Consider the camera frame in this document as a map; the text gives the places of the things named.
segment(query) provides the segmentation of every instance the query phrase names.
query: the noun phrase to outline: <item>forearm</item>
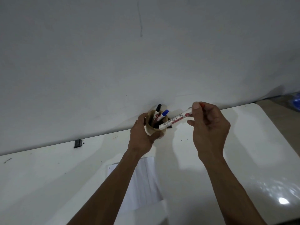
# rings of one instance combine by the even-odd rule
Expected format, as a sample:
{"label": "forearm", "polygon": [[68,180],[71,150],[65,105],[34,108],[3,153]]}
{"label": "forearm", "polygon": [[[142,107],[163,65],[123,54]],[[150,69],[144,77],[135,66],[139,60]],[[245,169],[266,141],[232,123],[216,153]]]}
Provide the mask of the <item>forearm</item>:
{"label": "forearm", "polygon": [[266,225],[223,157],[205,159],[204,165],[227,225]]}
{"label": "forearm", "polygon": [[117,167],[68,224],[114,224],[139,159],[139,155],[127,150]]}

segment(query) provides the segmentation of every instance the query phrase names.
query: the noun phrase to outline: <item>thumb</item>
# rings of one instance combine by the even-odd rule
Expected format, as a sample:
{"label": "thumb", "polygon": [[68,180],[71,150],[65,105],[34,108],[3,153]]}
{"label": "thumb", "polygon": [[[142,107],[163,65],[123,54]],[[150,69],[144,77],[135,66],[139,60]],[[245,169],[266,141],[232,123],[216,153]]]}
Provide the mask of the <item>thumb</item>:
{"label": "thumb", "polygon": [[195,124],[202,124],[203,122],[203,111],[199,102],[193,102],[192,114],[195,119]]}
{"label": "thumb", "polygon": [[151,143],[153,143],[156,139],[158,139],[158,138],[160,138],[162,136],[163,136],[163,132],[162,131],[156,131],[151,136],[149,136],[149,140],[150,140]]}

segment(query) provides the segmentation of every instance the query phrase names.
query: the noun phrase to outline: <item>hand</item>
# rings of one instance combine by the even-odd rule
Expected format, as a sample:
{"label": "hand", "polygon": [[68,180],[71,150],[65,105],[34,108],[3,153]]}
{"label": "hand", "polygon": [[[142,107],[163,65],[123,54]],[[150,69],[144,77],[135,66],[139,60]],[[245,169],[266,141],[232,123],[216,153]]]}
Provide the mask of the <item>hand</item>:
{"label": "hand", "polygon": [[144,118],[146,115],[147,113],[141,114],[130,130],[128,150],[138,153],[140,157],[150,151],[153,142],[163,135],[161,131],[156,131],[151,136],[146,133],[144,128]]}
{"label": "hand", "polygon": [[230,129],[230,123],[216,105],[194,102],[192,106],[194,121],[187,123],[194,127],[193,141],[199,159],[204,162],[209,156],[223,158],[223,148]]}

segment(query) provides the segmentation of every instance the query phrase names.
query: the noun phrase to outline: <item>floor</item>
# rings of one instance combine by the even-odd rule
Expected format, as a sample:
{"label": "floor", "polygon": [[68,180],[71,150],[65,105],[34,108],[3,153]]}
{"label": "floor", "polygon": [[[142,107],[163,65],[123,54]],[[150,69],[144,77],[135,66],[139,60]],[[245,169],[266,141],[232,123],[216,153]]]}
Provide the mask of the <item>floor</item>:
{"label": "floor", "polygon": [[[300,111],[294,109],[289,100],[292,95],[279,96],[256,102],[279,129],[291,147],[300,156]],[[280,225],[300,225],[300,218]]]}

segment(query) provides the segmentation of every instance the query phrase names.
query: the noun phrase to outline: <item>whiteboard marker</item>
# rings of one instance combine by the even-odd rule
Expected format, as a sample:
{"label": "whiteboard marker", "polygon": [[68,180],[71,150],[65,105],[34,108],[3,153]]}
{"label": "whiteboard marker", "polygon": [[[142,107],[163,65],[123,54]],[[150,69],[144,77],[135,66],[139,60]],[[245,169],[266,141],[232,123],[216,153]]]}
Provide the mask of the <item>whiteboard marker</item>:
{"label": "whiteboard marker", "polygon": [[154,112],[154,115],[153,115],[153,119],[152,119],[152,123],[151,123],[151,126],[154,127],[154,124],[156,123],[156,119],[159,115],[159,112],[160,112],[160,108],[161,108],[161,104],[159,104]]}
{"label": "whiteboard marker", "polygon": [[163,113],[161,113],[158,117],[157,117],[157,119],[156,119],[156,121],[160,121],[160,120],[162,120],[167,114],[168,114],[168,110],[165,110]]}
{"label": "whiteboard marker", "polygon": [[190,116],[192,114],[192,108],[189,108],[188,110],[182,112],[181,114],[177,115],[176,117],[173,117],[172,119],[170,119],[169,121],[159,125],[159,129],[163,130],[167,127],[169,127],[170,125],[173,125],[174,123],[180,121],[181,119],[184,119],[188,116]]}

